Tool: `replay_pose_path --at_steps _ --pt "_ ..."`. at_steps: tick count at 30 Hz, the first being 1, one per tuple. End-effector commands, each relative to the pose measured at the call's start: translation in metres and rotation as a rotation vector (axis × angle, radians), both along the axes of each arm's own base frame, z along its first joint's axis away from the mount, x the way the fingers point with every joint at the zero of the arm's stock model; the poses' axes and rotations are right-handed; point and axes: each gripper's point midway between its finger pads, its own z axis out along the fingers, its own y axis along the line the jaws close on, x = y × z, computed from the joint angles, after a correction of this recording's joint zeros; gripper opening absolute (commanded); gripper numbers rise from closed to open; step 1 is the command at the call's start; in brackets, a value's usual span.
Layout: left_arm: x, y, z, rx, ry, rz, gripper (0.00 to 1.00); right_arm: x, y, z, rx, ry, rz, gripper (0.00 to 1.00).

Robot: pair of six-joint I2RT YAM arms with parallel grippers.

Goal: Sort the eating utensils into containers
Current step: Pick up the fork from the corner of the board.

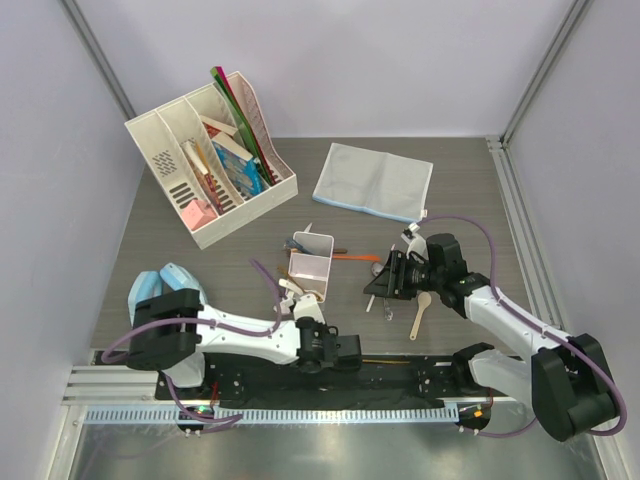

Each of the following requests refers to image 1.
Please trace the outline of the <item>beige wooden spoon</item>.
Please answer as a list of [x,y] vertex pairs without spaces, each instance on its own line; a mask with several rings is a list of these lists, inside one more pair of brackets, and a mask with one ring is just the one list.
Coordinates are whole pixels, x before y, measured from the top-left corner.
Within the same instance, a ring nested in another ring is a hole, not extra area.
[[423,291],[418,294],[417,299],[417,312],[410,330],[409,340],[415,341],[417,339],[423,315],[432,303],[432,297],[429,292]]

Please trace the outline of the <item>white chopstick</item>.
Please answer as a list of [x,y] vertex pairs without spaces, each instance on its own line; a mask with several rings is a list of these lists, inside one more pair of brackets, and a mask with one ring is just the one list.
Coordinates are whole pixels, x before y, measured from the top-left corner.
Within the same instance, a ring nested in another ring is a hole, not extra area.
[[375,301],[375,298],[376,298],[375,295],[371,295],[370,296],[369,301],[368,301],[367,306],[366,306],[366,310],[365,310],[367,313],[369,313],[371,311],[371,308],[372,308],[372,305],[373,305],[373,303]]

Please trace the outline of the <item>orange plastic utensil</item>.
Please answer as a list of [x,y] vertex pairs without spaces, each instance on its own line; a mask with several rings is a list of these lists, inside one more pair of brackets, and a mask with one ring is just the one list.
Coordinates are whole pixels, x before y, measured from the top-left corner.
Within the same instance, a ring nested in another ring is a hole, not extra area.
[[349,254],[334,254],[332,255],[334,260],[349,260],[349,261],[365,261],[365,262],[380,262],[381,258],[377,255],[349,255]]

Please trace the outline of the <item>white ceramic spoon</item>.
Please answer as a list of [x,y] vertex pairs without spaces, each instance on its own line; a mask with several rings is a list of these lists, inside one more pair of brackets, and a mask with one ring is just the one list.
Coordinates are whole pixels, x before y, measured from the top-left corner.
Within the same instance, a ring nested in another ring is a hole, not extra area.
[[304,290],[297,283],[289,279],[281,278],[278,280],[278,284],[280,287],[287,291],[292,291],[296,295],[302,296],[304,294]]

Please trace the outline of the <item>white utensil container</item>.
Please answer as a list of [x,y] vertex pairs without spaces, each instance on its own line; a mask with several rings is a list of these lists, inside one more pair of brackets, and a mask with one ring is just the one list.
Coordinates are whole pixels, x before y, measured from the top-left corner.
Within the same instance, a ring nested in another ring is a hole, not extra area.
[[320,292],[326,301],[332,264],[334,238],[319,233],[297,231],[292,239],[304,246],[309,253],[298,250],[289,256],[288,273],[304,287]]

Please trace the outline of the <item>grey cloth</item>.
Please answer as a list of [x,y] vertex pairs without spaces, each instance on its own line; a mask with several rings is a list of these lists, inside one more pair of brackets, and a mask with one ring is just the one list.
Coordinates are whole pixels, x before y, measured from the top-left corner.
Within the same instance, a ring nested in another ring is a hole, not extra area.
[[312,199],[413,223],[424,217],[433,170],[431,162],[333,143]]

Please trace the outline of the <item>blue plastic knife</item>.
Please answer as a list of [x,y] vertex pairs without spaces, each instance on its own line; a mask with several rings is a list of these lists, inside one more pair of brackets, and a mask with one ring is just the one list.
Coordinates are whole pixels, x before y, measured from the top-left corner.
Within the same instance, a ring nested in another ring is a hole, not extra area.
[[299,252],[306,253],[306,254],[309,253],[309,251],[304,246],[302,246],[299,242],[295,241],[292,238],[285,240],[284,247],[290,250],[295,249],[295,250],[298,250]]

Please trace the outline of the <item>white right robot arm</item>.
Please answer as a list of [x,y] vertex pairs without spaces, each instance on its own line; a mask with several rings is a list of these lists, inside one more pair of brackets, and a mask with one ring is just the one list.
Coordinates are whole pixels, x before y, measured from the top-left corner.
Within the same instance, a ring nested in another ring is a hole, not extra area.
[[530,408],[558,441],[622,416],[606,357],[595,338],[571,336],[511,302],[489,278],[469,271],[453,235],[432,235],[423,243],[424,254],[391,251],[363,292],[398,300],[432,292],[514,352],[509,357],[485,345],[459,351],[451,371],[457,391],[472,395],[486,387],[506,394]]

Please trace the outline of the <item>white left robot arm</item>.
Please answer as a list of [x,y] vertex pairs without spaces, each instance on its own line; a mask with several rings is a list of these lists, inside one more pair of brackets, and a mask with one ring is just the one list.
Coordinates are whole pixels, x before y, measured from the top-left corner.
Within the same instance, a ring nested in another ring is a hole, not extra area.
[[290,291],[272,324],[202,304],[185,289],[137,304],[127,338],[127,367],[160,371],[190,398],[205,397],[213,385],[206,358],[227,355],[286,366],[303,373],[357,371],[360,339],[341,336],[329,325],[316,296]]

